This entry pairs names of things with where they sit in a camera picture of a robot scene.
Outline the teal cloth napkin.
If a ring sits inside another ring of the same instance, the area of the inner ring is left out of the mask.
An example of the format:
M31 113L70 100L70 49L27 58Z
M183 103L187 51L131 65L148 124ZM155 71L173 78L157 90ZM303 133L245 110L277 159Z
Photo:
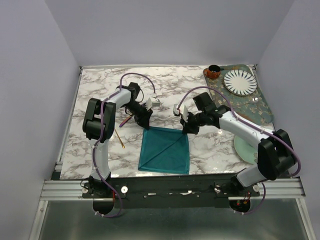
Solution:
M189 174L188 135L181 130L164 127L144 129L138 170L165 174Z

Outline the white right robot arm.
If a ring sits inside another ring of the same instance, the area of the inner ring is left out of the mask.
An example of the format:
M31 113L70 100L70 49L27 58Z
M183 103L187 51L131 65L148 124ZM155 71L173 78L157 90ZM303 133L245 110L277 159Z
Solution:
M227 184L234 195L243 195L258 182L276 180L298 162L286 131L265 129L228 106L216 106L207 92L194 97L193 101L198 109L196 114L181 103L173 109L174 115L180 117L183 133L196 135L200 127L214 126L231 132L257 151L256 164L236 173Z

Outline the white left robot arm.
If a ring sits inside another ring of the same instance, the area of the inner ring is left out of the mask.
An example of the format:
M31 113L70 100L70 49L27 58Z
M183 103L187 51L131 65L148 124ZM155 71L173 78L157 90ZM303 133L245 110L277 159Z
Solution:
M133 114L136 124L145 130L150 128L150 117L153 113L145 105L136 101L141 87L134 82L128 86L118 86L107 100L91 98L88 101L82 130L92 149L92 170L85 187L90 194L107 197L111 192L108 180L111 171L108 163L109 141L115 131L116 111L125 108Z

